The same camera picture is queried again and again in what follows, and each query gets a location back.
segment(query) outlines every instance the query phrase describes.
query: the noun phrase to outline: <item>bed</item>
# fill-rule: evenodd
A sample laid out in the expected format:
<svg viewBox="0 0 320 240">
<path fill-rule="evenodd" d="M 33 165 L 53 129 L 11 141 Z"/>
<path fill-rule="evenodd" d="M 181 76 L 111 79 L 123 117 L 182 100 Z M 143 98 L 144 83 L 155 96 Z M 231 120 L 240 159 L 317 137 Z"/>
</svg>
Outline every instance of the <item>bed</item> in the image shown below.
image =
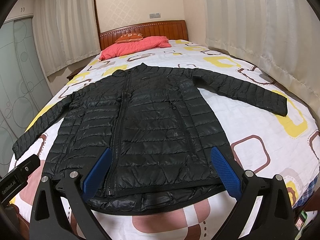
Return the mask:
<svg viewBox="0 0 320 240">
<path fill-rule="evenodd" d="M 122 34 L 130 32 L 140 32 L 145 37 L 167 36 L 172 47 L 151 49 L 102 62 L 98 62 L 97 55 L 53 97 L 37 117 L 73 91 L 111 75 L 117 69 L 129 69 L 141 63 L 149 66 L 203 68 L 227 74 L 287 97 L 288 115 L 281 117 L 199 89 L 219 119 L 236 161 L 244 169 L 250 169 L 260 177 L 271 178 L 275 174 L 281 174 L 293 207 L 306 201 L 319 173 L 320 133 L 302 100 L 256 66 L 189 42 L 184 21 L 144 23 L 101 33 L 101 49 L 112 45 Z M 10 170 L 31 154 L 37 154 L 41 160 L 40 168 L 29 177 L 28 186 L 12 200 L 20 208 L 20 214 L 28 221 L 41 171 L 61 122 L 62 119 L 43 133 L 18 161 L 14 156 L 12 158 Z M 68 201 L 62 201 L 72 228 L 83 237 Z M 93 213 L 114 240 L 211 239 L 235 202 L 236 200 L 224 191 L 194 205 L 167 213 L 146 216 Z M 257 198 L 242 236 L 249 233 L 260 202 L 261 198 Z"/>
</svg>

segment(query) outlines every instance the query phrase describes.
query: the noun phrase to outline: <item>jacket zipper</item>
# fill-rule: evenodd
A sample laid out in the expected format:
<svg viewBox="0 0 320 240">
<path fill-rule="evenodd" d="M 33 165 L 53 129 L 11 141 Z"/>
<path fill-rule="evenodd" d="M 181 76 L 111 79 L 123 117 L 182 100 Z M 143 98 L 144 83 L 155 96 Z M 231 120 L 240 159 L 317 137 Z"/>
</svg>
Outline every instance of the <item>jacket zipper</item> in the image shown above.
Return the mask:
<svg viewBox="0 0 320 240">
<path fill-rule="evenodd" d="M 172 109 L 174 111 L 175 116 L 177 117 L 180 129 L 182 130 L 182 132 L 184 133 L 184 135 L 187 138 L 187 145 L 188 145 L 189 150 L 191 151 L 192 155 L 196 155 L 196 151 L 195 151 L 195 148 L 194 148 L 194 146 L 192 144 L 190 133 L 188 132 L 187 127 L 186 127 L 186 125 L 185 125 L 185 123 L 184 123 L 184 121 L 183 121 L 178 109 L 176 108 L 176 106 L 171 101 L 170 101 L 170 104 L 172 106 Z"/>
<path fill-rule="evenodd" d="M 129 98 L 129 81 L 130 81 L 130 72 L 127 73 L 127 76 L 124 81 L 123 92 L 121 95 L 121 106 L 119 111 L 119 117 L 116 124 L 116 133 L 113 146 L 113 161 L 111 165 L 110 172 L 107 176 L 107 195 L 114 195 L 114 185 L 111 184 L 113 181 L 113 173 L 118 164 L 119 153 L 121 150 L 121 138 L 122 138 L 122 124 L 125 117 L 125 112 L 128 107 L 128 98 Z"/>
</svg>

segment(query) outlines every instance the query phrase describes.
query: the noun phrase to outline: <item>wall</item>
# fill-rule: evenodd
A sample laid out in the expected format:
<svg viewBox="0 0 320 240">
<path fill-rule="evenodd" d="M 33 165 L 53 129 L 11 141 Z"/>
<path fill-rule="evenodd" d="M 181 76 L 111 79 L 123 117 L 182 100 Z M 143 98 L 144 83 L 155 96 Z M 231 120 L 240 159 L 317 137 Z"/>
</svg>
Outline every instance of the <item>wall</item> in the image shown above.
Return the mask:
<svg viewBox="0 0 320 240">
<path fill-rule="evenodd" d="M 183 0 L 183 6 L 189 41 L 207 46 L 205 42 L 206 1 Z"/>
<path fill-rule="evenodd" d="M 67 76 L 76 69 L 87 66 L 94 57 L 95 56 L 80 60 L 48 76 L 48 81 L 51 86 L 52 93 L 54 95 L 58 93 L 60 89 L 69 82 Z"/>
<path fill-rule="evenodd" d="M 183 0 L 96 0 L 100 31 L 143 22 L 183 20 Z M 161 18 L 150 19 L 150 13 Z"/>
</svg>

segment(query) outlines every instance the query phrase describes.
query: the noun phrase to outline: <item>wooden headboard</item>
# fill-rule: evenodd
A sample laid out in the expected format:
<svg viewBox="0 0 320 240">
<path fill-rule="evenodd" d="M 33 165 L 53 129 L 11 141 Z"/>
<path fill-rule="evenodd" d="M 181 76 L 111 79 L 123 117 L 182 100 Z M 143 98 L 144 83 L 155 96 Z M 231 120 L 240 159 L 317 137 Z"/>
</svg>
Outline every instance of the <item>wooden headboard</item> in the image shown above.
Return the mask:
<svg viewBox="0 0 320 240">
<path fill-rule="evenodd" d="M 121 35 L 126 33 L 141 33 L 144 37 L 166 36 L 169 40 L 188 40 L 187 26 L 184 20 L 140 23 L 100 33 L 101 50 L 114 44 Z"/>
</svg>

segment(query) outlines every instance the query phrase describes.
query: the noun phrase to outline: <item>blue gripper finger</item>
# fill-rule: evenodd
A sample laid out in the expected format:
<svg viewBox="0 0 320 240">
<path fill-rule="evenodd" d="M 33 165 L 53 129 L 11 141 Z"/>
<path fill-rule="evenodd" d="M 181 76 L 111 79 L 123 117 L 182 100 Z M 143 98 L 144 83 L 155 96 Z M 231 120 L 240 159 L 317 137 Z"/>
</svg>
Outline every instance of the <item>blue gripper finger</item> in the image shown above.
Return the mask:
<svg viewBox="0 0 320 240">
<path fill-rule="evenodd" d="M 223 157 L 217 147 L 211 149 L 211 162 L 216 169 L 224 187 L 228 194 L 234 197 L 237 201 L 242 196 L 241 181 L 233 171 L 228 161 Z"/>
<path fill-rule="evenodd" d="M 95 163 L 82 184 L 82 199 L 87 202 L 93 198 L 112 163 L 112 151 L 107 148 Z"/>
</svg>

